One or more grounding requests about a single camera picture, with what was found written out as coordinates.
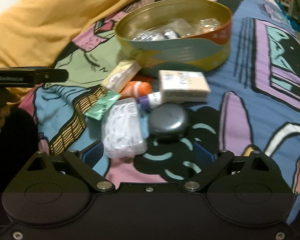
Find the clear box of floss picks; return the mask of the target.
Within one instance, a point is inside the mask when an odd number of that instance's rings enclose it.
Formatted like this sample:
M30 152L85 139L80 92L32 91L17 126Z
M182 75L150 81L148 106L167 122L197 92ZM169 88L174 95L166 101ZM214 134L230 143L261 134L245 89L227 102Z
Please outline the clear box of floss picks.
M126 98L117 101L102 118L102 143L110 159L140 155L147 151L143 138L137 101Z

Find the green foil sachet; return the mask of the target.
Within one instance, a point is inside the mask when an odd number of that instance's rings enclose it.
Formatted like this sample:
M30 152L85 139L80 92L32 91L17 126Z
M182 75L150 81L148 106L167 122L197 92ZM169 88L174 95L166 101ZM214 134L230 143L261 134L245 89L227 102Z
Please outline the green foil sachet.
M85 116L100 121L104 114L120 98L120 93L108 90L106 91L86 112Z

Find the dark grey round case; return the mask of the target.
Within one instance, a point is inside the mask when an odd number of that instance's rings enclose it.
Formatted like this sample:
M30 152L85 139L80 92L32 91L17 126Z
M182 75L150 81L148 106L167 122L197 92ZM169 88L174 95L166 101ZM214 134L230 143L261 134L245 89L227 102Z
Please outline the dark grey round case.
M167 102L155 107L148 116L149 134L157 139L182 137L189 129L187 110L178 103Z

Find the white cardboard box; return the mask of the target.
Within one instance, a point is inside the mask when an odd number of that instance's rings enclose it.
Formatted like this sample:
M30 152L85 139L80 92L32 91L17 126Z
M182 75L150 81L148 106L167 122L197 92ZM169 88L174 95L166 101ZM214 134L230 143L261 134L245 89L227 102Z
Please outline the white cardboard box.
M211 93L202 72L160 70L158 80L163 102L207 102Z

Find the white tube purple cap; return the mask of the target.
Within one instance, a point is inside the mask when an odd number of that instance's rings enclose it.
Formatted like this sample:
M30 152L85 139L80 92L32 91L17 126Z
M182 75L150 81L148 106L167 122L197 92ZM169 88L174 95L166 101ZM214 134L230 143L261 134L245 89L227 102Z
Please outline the white tube purple cap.
M143 110L150 110L162 104L160 92L150 93L138 99L138 103Z

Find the orange tube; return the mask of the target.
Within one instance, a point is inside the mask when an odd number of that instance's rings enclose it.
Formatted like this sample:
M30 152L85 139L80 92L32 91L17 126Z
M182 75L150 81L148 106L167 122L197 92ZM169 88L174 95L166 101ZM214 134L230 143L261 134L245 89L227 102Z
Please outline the orange tube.
M130 81L120 92L120 99L135 98L147 96L152 92L151 84L141 81Z

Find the clear bag with dark item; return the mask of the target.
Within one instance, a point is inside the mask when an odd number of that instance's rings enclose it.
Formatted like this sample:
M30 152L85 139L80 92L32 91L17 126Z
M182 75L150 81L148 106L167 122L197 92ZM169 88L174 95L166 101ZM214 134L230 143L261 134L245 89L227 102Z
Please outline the clear bag with dark item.
M179 18L162 26L152 27L148 30L138 30L132 35L132 41L162 41L175 40L196 35L196 28L186 20Z

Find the bagged crochet doll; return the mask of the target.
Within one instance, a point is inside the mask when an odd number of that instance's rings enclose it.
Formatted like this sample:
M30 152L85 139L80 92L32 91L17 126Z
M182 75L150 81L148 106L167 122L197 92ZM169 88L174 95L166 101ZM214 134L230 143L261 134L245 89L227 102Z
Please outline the bagged crochet doll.
M198 33L205 34L217 30L221 26L221 22L215 18L207 18L200 20L198 25Z

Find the yellow fleece blanket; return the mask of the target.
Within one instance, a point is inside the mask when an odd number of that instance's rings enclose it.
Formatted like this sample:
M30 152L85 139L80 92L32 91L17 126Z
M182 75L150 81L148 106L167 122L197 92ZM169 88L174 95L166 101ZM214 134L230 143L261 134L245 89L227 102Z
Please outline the yellow fleece blanket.
M0 68L49 67L80 33L95 48L96 30L112 27L135 0L20 0L0 14Z

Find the colourful cartoon print blanket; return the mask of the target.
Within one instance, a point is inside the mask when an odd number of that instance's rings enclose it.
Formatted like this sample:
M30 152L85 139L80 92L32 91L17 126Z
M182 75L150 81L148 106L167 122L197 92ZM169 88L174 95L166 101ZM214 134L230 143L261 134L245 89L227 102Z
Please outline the colourful cartoon print blanket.
M164 0L135 0L122 13L157 1ZM300 41L272 0L208 1L233 13L230 55L205 73L211 88L207 103L188 104L189 133L172 144L147 138L147 152L136 157L103 154L93 169L115 185L179 182L202 169L195 142L212 153L261 151L276 161L296 196L291 223L300 211ZM83 47L85 33L74 38L54 63L69 72L69 81L35 88L22 101L21 108L38 125L39 147L47 153L82 150L101 139L101 123L84 113L102 94L106 72L122 60L117 22L95 31L101 39L95 48Z

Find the round colourful metal tin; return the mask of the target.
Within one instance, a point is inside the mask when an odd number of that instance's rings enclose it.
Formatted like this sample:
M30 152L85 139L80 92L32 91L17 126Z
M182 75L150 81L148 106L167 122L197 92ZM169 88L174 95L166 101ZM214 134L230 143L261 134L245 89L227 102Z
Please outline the round colourful metal tin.
M230 55L232 11L208 0L164 0L154 2L124 16L115 27L121 53L135 60L143 74L156 77L160 70L209 72ZM196 35L162 41L132 41L138 30L148 30L182 18L196 28ZM200 20L215 18L221 26L199 34Z

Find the blue plastic bag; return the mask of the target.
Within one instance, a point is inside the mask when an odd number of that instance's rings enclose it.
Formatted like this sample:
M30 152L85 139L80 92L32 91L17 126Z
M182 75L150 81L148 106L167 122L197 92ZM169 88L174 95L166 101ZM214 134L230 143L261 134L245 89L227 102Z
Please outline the blue plastic bag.
M283 15L285 16L286 20L289 22L290 26L297 31L298 33L300 33L300 24L297 22L297 20L295 20L294 18L292 18L292 16L288 15L285 11L284 11L284 7L283 5L281 5L280 3L277 3L277 5L279 6L279 8L281 9Z

